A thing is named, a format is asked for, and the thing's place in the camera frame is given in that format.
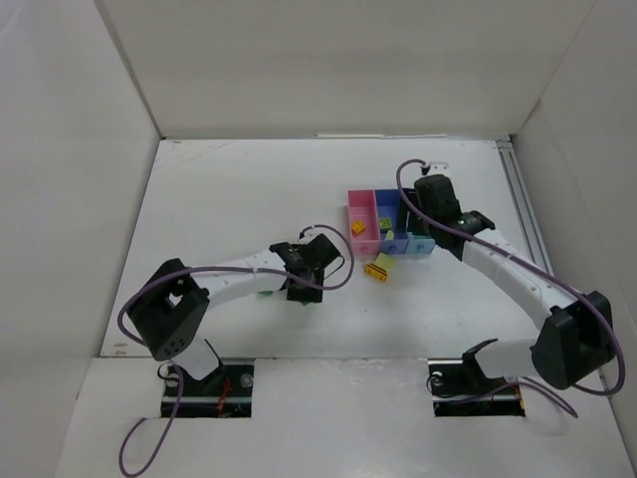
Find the light yellow lego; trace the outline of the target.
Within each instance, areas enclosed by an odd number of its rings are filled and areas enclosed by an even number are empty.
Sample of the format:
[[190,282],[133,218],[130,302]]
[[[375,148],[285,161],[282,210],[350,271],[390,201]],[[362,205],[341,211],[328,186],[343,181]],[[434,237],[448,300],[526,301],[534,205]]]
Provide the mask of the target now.
[[392,255],[379,253],[376,259],[373,261],[373,264],[377,268],[382,269],[385,272],[389,272],[390,270],[394,268],[396,264],[396,260]]

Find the orange striped lego brick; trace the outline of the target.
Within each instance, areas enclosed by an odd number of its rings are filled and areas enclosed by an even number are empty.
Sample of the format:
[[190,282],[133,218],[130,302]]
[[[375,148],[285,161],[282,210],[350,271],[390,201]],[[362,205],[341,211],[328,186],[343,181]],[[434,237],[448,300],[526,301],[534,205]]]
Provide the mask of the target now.
[[378,266],[375,263],[368,263],[364,267],[364,273],[369,277],[377,280],[381,283],[385,283],[388,279],[388,272],[386,269]]

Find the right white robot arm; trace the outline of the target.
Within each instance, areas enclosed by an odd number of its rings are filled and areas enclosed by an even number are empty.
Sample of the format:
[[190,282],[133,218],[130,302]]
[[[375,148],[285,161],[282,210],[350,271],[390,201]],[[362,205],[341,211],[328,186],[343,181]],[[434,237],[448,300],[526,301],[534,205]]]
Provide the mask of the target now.
[[559,282],[521,255],[491,219],[462,211],[449,177],[422,176],[414,194],[411,208],[436,245],[490,279],[538,330],[533,340],[489,339],[467,350],[463,361],[471,371],[492,379],[532,374],[567,389],[612,360],[624,361],[602,294]]

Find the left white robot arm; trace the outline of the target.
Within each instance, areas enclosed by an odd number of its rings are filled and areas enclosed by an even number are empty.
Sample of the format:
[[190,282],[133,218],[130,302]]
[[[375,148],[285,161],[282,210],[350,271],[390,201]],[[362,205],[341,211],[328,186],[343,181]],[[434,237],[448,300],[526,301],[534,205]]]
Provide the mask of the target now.
[[280,290],[289,301],[319,303],[329,289],[325,269],[340,257],[321,233],[299,243],[276,243],[217,266],[187,267],[179,259],[168,260],[124,303],[117,323],[125,331],[123,319],[128,318],[136,333],[124,333],[155,360],[171,361],[196,381],[214,381],[222,373],[222,361],[198,336],[208,310]]

